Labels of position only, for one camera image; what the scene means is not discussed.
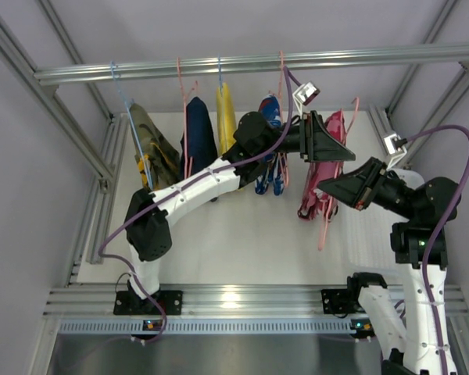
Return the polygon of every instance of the hanging rail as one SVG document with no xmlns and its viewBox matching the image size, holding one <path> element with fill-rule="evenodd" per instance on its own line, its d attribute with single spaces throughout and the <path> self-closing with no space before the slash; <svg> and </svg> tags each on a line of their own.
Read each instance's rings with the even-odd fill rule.
<svg viewBox="0 0 469 375">
<path fill-rule="evenodd" d="M 293 70 L 450 61 L 469 61 L 469 43 L 426 44 L 285 55 L 285 64 Z M 281 61 L 280 57 L 275 54 L 223 57 L 220 59 L 220 63 L 223 73 L 255 73 L 279 70 Z M 181 60 L 181 72 L 183 76 L 217 74 L 218 64 L 217 57 L 185 59 Z M 177 62 L 175 60 L 126 62 L 119 64 L 115 72 L 120 75 L 122 80 L 175 77 L 177 76 Z M 108 63 L 40 68 L 34 77 L 39 80 L 42 86 L 112 80 L 111 67 Z"/>
</svg>

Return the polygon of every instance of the gray wall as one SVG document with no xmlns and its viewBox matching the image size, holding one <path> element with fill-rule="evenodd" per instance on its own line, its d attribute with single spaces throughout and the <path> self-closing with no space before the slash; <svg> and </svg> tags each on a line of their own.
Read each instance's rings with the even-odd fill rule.
<svg viewBox="0 0 469 375">
<path fill-rule="evenodd" d="M 442 33 L 441 40 L 469 40 L 469 2 L 461 2 Z M 444 64 L 432 70 L 423 68 L 394 117 L 399 132 L 410 135 L 420 130 L 428 112 L 458 69 L 455 64 Z M 446 123 L 457 123 L 469 128 L 469 94 Z M 467 139 L 459 132 L 436 134 L 417 153 L 414 169 L 426 180 L 447 176 L 458 181 L 467 161 L 467 150 Z M 449 280 L 462 287 L 469 305 L 469 181 L 459 205 L 458 217 L 447 225 L 446 235 L 449 245 Z"/>
<path fill-rule="evenodd" d="M 27 3 L 1 0 L 0 13 L 37 64 L 68 63 L 34 2 Z M 85 89 L 73 89 L 61 96 L 98 144 L 104 120 Z M 90 176 L 0 60 L 0 374 L 27 370 L 48 291 L 66 264 Z"/>
</svg>

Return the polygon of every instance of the clothing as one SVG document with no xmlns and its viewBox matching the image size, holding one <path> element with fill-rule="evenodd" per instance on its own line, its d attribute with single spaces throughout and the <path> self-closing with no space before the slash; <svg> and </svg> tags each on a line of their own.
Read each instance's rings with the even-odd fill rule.
<svg viewBox="0 0 469 375">
<path fill-rule="evenodd" d="M 188 158 L 192 158 L 191 174 L 206 168 L 217 159 L 217 147 L 213 138 L 212 123 L 206 104 L 195 96 L 186 106 L 188 127 Z M 184 179 L 184 135 L 181 139 L 180 179 Z"/>
<path fill-rule="evenodd" d="M 268 95 L 262 100 L 259 106 L 261 112 L 273 128 L 281 127 L 281 113 L 280 104 L 274 95 Z M 267 155 L 264 160 L 268 163 L 264 172 L 256 178 L 256 193 L 259 195 L 266 194 L 270 184 L 273 184 L 274 195 L 283 194 L 285 189 L 285 182 L 283 178 L 283 170 L 287 168 L 286 158 L 281 157 L 279 153 L 271 153 Z"/>
<path fill-rule="evenodd" d="M 148 113 L 139 104 L 134 103 L 130 107 L 130 113 L 136 127 L 142 153 L 149 164 L 153 189 L 163 189 L 179 182 L 179 152 L 163 136 Z M 134 140 L 135 160 L 141 173 L 142 184 L 145 188 L 149 188 L 137 142 L 134 136 L 132 139 Z"/>
<path fill-rule="evenodd" d="M 219 139 L 219 154 L 223 155 L 232 145 L 235 144 L 233 134 L 236 131 L 235 109 L 231 100 L 229 87 L 222 84 L 216 92 L 217 101 L 217 138 Z"/>
</svg>

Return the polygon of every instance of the navy blue garment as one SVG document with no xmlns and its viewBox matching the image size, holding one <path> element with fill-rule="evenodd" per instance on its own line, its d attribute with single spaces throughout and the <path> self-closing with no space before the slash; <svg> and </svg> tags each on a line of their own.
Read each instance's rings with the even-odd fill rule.
<svg viewBox="0 0 469 375">
<path fill-rule="evenodd" d="M 217 159 L 217 147 L 213 138 L 209 111 L 202 99 L 195 96 L 186 106 L 188 127 L 188 158 L 193 158 L 191 175 L 206 168 Z M 180 178 L 184 179 L 184 135 L 181 139 Z"/>
</svg>

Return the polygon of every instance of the pink hanger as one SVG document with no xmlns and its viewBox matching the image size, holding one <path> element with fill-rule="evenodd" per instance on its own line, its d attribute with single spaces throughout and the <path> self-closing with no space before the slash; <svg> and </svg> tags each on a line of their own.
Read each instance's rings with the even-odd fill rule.
<svg viewBox="0 0 469 375">
<path fill-rule="evenodd" d="M 181 76 L 181 59 L 177 57 L 177 76 L 179 77 L 179 85 L 181 86 L 181 95 L 182 95 L 182 109 L 184 112 L 184 178 L 191 176 L 191 171 L 193 167 L 193 158 L 188 158 L 188 117 L 186 115 L 186 107 L 188 105 L 187 101 L 189 95 L 193 91 L 196 91 L 198 94 L 198 81 L 195 81 L 195 85 L 188 91 L 187 94 L 184 93 L 184 85 L 182 84 Z"/>
</svg>

